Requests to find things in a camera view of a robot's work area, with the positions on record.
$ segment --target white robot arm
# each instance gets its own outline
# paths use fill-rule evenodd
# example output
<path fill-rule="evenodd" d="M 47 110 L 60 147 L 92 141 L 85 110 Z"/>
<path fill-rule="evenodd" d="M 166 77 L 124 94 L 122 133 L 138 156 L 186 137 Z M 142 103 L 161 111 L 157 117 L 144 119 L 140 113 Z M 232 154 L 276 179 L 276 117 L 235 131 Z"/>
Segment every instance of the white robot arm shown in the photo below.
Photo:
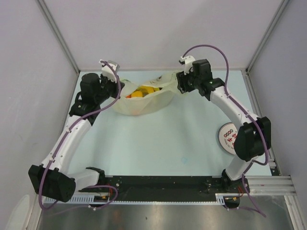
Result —
<path fill-rule="evenodd" d="M 75 190 L 97 183 L 104 184 L 104 171 L 97 168 L 88 167 L 77 174 L 67 173 L 80 141 L 99 114 L 100 104 L 109 97 L 118 97 L 118 84 L 121 88 L 124 86 L 122 82 L 117 82 L 114 76 L 119 65 L 110 61 L 106 65 L 108 66 L 103 66 L 100 77 L 95 73 L 82 77 L 81 91 L 75 98 L 68 121 L 56 145 L 39 166 L 30 167 L 28 174 L 37 194 L 67 202 Z"/>
<path fill-rule="evenodd" d="M 208 60 L 195 60 L 193 56 L 187 56 L 181 57 L 179 62 L 185 65 L 185 67 L 184 71 L 177 73 L 178 89 L 182 93 L 197 89 L 201 96 L 206 97 L 208 101 L 218 106 L 238 130 L 238 136 L 234 144 L 236 156 L 222 173 L 222 176 L 227 177 L 227 180 L 237 181 L 249 167 L 250 163 L 264 153 L 264 145 L 259 131 L 248 115 L 261 128 L 267 149 L 271 147 L 271 122 L 267 117 L 260 118 L 246 109 L 231 95 L 229 90 L 227 90 L 227 95 L 224 82 L 220 78 L 214 79 L 212 77 L 211 66 Z M 247 111 L 247 115 L 243 113 L 242 108 Z"/>

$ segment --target round sticker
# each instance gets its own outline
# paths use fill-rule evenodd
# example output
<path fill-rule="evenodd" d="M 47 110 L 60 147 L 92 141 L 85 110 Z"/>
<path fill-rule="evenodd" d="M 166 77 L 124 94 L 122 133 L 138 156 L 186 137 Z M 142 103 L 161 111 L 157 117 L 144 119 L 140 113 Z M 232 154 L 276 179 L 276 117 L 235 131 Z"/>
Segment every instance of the round sticker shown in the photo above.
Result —
<path fill-rule="evenodd" d="M 218 138 L 221 146 L 224 150 L 229 152 L 232 155 L 235 155 L 235 140 L 237 138 L 238 131 L 234 123 L 227 123 L 220 128 Z"/>

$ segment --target white wall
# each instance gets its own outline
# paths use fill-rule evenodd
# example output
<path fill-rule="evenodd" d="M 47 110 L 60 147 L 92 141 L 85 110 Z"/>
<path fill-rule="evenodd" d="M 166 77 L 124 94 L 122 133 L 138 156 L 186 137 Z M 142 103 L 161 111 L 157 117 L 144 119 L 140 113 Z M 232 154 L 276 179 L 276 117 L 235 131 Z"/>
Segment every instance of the white wall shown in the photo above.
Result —
<path fill-rule="evenodd" d="M 282 0 L 46 0 L 81 70 L 110 59 L 122 69 L 180 67 L 191 46 L 222 49 L 230 67 L 245 68 Z M 194 51 L 225 69 L 209 48 Z"/>
<path fill-rule="evenodd" d="M 307 214 L 307 1 L 288 9 L 251 70 L 260 109 L 272 121 L 272 146 Z"/>
<path fill-rule="evenodd" d="M 52 149 L 63 126 L 77 75 L 34 0 L 0 3 L 0 229 L 24 195 L 28 177 Z M 11 229 L 19 229 L 18 222 Z"/>

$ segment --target purple cable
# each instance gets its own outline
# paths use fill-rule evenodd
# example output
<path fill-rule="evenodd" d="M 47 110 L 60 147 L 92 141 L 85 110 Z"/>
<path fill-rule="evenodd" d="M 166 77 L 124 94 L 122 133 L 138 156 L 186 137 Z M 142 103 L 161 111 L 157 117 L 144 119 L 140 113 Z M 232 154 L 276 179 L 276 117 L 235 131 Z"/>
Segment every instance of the purple cable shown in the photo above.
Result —
<path fill-rule="evenodd" d="M 253 163 L 257 163 L 257 164 L 260 164 L 260 165 L 267 165 L 268 161 L 269 161 L 269 151 L 268 151 L 268 148 L 267 148 L 267 145 L 266 145 L 266 142 L 265 142 L 265 139 L 264 139 L 264 135 L 261 131 L 261 128 L 259 127 L 259 125 L 257 124 L 257 122 L 248 114 L 248 112 L 240 105 L 239 102 L 237 102 L 231 95 L 229 95 L 229 92 L 228 92 L 228 89 L 227 89 L 227 84 L 228 84 L 228 77 L 229 77 L 229 63 L 228 63 L 228 60 L 227 60 L 227 57 L 226 55 L 223 53 L 222 50 L 220 50 L 219 48 L 215 47 L 215 46 L 212 46 L 212 45 L 197 45 L 197 46 L 193 46 L 191 47 L 190 49 L 188 49 L 184 55 L 182 56 L 184 58 L 185 55 L 187 55 L 188 52 L 190 52 L 191 50 L 195 49 L 195 48 L 198 48 L 198 47 L 210 47 L 210 48 L 213 48 L 217 51 L 219 51 L 222 56 L 224 57 L 225 59 L 225 62 L 226 62 L 226 79 L 225 79 L 225 93 L 227 95 L 228 98 L 230 98 L 230 100 L 232 100 L 232 102 L 238 106 L 240 108 L 240 110 L 245 114 L 246 117 L 248 117 L 252 122 L 253 124 L 255 125 L 255 127 L 257 128 L 259 134 L 260 134 L 260 138 L 261 138 L 261 141 L 263 143 L 263 147 L 264 147 L 264 152 L 265 152 L 265 162 L 262 163 L 262 162 L 259 162 L 259 161 L 252 161 L 251 164 L 245 169 L 245 171 L 243 172 L 242 174 L 242 184 L 244 185 L 244 178 L 245 178 L 245 174 L 247 173 L 247 171 L 251 168 L 251 166 L 253 165 Z M 259 209 L 259 207 L 257 206 L 257 204 L 255 203 L 255 201 L 252 199 L 251 195 L 249 194 L 247 188 L 244 186 L 244 190 L 246 192 L 246 194 L 248 195 L 249 199 L 251 200 L 251 202 L 253 203 L 253 205 L 255 206 L 255 208 L 257 210 L 255 210 L 254 208 L 251 208 L 251 207 L 239 207 L 239 208 L 232 208 L 232 209 L 247 209 L 247 210 L 253 210 L 253 211 L 256 211 L 258 213 L 260 213 L 261 215 L 263 215 L 264 217 L 266 217 L 266 215 Z"/>
<path fill-rule="evenodd" d="M 97 209 L 102 209 L 108 205 L 110 205 L 113 201 L 116 200 L 117 196 L 118 196 L 118 190 L 116 189 L 116 187 L 113 187 L 113 186 L 110 186 L 110 185 L 93 185 L 93 186 L 88 186 L 86 188 L 111 188 L 115 191 L 115 196 L 112 200 L 108 201 L 107 203 L 105 203 L 103 206 L 101 207 L 93 207 L 93 209 L 97 210 Z M 89 207 L 89 205 L 79 205 L 79 206 L 75 206 L 75 207 L 71 207 L 71 208 L 68 208 L 64 211 L 60 211 L 60 212 L 57 212 L 55 214 L 52 214 L 50 215 L 51 217 L 52 216 L 55 216 L 55 215 L 58 215 L 58 214 L 62 214 L 64 212 L 68 212 L 68 211 L 71 211 L 71 210 L 74 210 L 74 209 L 77 209 L 77 208 L 80 208 L 80 207 Z"/>
<path fill-rule="evenodd" d="M 54 151 L 53 155 L 52 155 L 52 159 L 55 159 L 55 157 L 57 156 L 57 153 L 60 149 L 60 147 L 62 146 L 62 144 L 64 143 L 65 138 L 67 137 L 67 135 L 71 132 L 72 128 L 75 127 L 75 125 L 83 120 L 84 118 L 87 118 L 88 116 L 100 113 L 108 108 L 110 108 L 120 97 L 120 92 L 121 92 L 121 85 L 120 85 L 120 81 L 119 81 L 119 77 L 117 75 L 117 73 L 113 70 L 113 68 L 106 62 L 106 61 L 101 61 L 101 63 L 105 64 L 106 66 L 108 66 L 110 68 L 110 70 L 113 72 L 113 74 L 115 75 L 116 81 L 117 81 L 117 86 L 118 86 L 118 94 L 115 98 L 114 101 L 112 101 L 109 105 L 107 105 L 106 107 L 102 108 L 102 109 L 98 109 L 96 111 L 93 111 L 91 113 L 85 114 L 82 117 L 78 118 L 70 127 L 69 127 L 69 131 L 67 131 L 64 136 L 62 137 L 61 141 L 59 142 L 56 150 Z M 42 198 L 42 193 L 43 193 L 43 186 L 44 186 L 44 182 L 45 182 L 45 178 L 48 172 L 48 169 L 50 168 L 51 164 L 52 164 L 52 160 L 49 161 L 47 167 L 44 170 L 42 179 L 40 181 L 40 185 L 39 185 L 39 190 L 38 190 L 38 202 L 39 202 L 39 206 L 41 207 L 42 210 L 48 210 L 50 208 L 52 208 L 58 201 L 55 201 L 52 205 L 50 205 L 49 207 L 45 207 L 43 205 L 43 198 Z"/>

